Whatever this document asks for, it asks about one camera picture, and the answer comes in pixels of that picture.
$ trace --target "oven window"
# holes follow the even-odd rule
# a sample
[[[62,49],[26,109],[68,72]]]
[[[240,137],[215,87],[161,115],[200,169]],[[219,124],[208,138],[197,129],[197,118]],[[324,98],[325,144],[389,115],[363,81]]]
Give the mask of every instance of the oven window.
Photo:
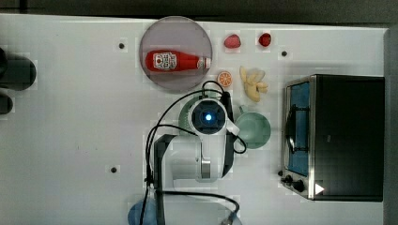
[[[290,108],[310,107],[310,84],[308,82],[291,86]],[[296,111],[296,139],[294,153],[289,151],[288,170],[308,176],[308,111]]]

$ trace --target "small red food item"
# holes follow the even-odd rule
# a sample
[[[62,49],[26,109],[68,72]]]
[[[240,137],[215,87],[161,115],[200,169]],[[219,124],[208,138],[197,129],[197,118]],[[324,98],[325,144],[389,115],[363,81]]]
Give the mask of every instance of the small red food item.
[[[260,43],[263,47],[267,47],[271,43],[271,35],[269,33],[263,34],[258,39],[258,43]]]
[[[173,50],[151,51],[145,58],[146,67],[155,72],[210,68],[211,59]]]
[[[240,47],[240,38],[238,35],[232,35],[226,38],[224,46],[228,49],[236,49]]]

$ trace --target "black cable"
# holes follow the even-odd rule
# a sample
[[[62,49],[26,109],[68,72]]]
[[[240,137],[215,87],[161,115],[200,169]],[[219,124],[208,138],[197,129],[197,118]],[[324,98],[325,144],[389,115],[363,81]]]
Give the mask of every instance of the black cable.
[[[247,146],[246,146],[246,143],[239,137],[239,136],[237,136],[237,138],[240,140],[240,142],[243,144],[243,147],[245,148],[243,151],[241,151],[241,152],[238,152],[237,150],[235,150],[234,149],[234,152],[236,153],[236,154],[243,154],[243,153],[245,153],[246,152],[246,150],[247,150]]]
[[[224,93],[224,90],[223,90],[222,86],[221,86],[218,82],[207,81],[207,82],[204,82],[204,83],[202,84],[202,98],[205,97],[205,86],[206,86],[206,84],[208,84],[208,83],[216,83],[216,84],[220,87],[220,89],[222,90],[222,92]]]
[[[163,193],[163,194],[168,194],[168,195],[195,195],[195,196],[206,196],[206,197],[214,197],[218,199],[224,199],[227,200],[228,202],[232,203],[235,205],[235,210],[233,213],[237,213],[239,211],[239,203],[237,201],[230,199],[226,196],[223,195],[218,195],[218,194],[213,194],[213,193],[201,193],[201,192],[189,192],[189,191],[172,191],[172,190],[157,190],[157,192]]]
[[[144,181],[146,181],[146,192],[145,192],[145,196],[144,196],[143,207],[142,207],[142,209],[141,209],[140,225],[143,225],[143,222],[144,222],[144,213],[145,213],[146,200],[147,200],[147,195],[148,195],[148,188],[149,188],[150,184],[153,183],[153,175],[152,175],[152,171],[151,171],[151,169],[150,169],[150,164],[149,164],[150,148],[151,148],[151,146],[152,146],[153,139],[155,138],[155,134],[156,134],[156,131],[158,130],[158,127],[172,127],[172,126],[160,126],[161,120],[162,120],[162,119],[164,118],[164,116],[171,110],[171,108],[173,108],[173,106],[175,106],[180,100],[182,100],[182,99],[184,99],[184,98],[186,98],[186,97],[192,96],[192,95],[194,95],[194,94],[196,94],[196,93],[201,93],[201,92],[202,92],[202,93],[205,93],[205,91],[217,92],[217,93],[219,93],[219,94],[222,95],[222,92],[220,92],[220,91],[218,91],[218,90],[204,89],[204,88],[202,88],[202,90],[194,91],[194,92],[191,92],[191,93],[189,93],[189,94],[187,94],[187,95],[185,95],[185,96],[183,96],[183,97],[180,97],[180,98],[177,99],[175,102],[173,102],[173,104],[171,104],[171,105],[166,109],[166,111],[164,111],[164,113],[161,115],[161,118],[159,118],[157,125],[154,126],[154,127],[149,131],[148,137],[147,137],[147,139],[146,139],[146,145],[145,145],[146,179],[145,179]]]
[[[156,127],[158,127],[158,128],[159,128],[159,127],[176,128],[176,129],[180,129],[180,130],[182,130],[182,131],[185,131],[185,132],[187,132],[187,133],[189,133],[189,134],[191,134],[191,135],[197,136],[197,134],[195,134],[194,132],[192,132],[192,131],[190,131],[190,130],[187,130],[187,129],[183,128],[183,127],[174,126],[174,125],[160,124],[160,125],[157,125]]]
[[[148,191],[149,191],[149,187],[146,186],[146,191],[145,191],[145,196],[144,196],[144,201],[143,201],[143,209],[146,208],[146,200],[148,198]],[[141,209],[141,216],[140,216],[140,224],[142,225],[144,222],[144,212],[145,210]]]

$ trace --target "ketchup label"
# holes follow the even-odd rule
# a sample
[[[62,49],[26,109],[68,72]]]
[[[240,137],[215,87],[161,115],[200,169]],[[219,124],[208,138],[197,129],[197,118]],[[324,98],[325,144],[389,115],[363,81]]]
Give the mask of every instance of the ketchup label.
[[[196,64],[196,66],[198,68],[204,68],[205,67],[205,60],[202,57],[199,58],[198,63]]]
[[[153,67],[163,70],[176,68],[176,55],[171,52],[154,53]]]

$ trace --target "white tabletop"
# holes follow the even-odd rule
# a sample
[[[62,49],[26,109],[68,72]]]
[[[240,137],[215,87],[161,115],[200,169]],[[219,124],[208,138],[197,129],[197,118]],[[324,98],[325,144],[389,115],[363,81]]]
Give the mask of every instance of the white tabletop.
[[[0,47],[37,65],[28,90],[1,90],[14,110],[0,117],[1,224],[128,224],[143,198],[144,146],[150,128],[181,94],[142,71],[138,47],[153,20],[0,15]],[[279,183],[282,88],[315,73],[383,76],[385,29],[199,22],[213,44],[205,80],[233,74],[237,106],[271,124],[266,145],[236,156],[232,172],[214,184],[240,202],[243,224],[382,224],[381,202],[311,202]],[[271,45],[256,45],[262,32]],[[223,39],[238,33],[240,52]],[[118,44],[126,45],[124,50]],[[281,51],[287,51],[286,57]],[[259,103],[244,94],[239,66],[263,69],[268,93]],[[176,107],[166,122],[177,123]],[[176,133],[163,129],[160,134]],[[110,168],[116,166],[118,173]]]

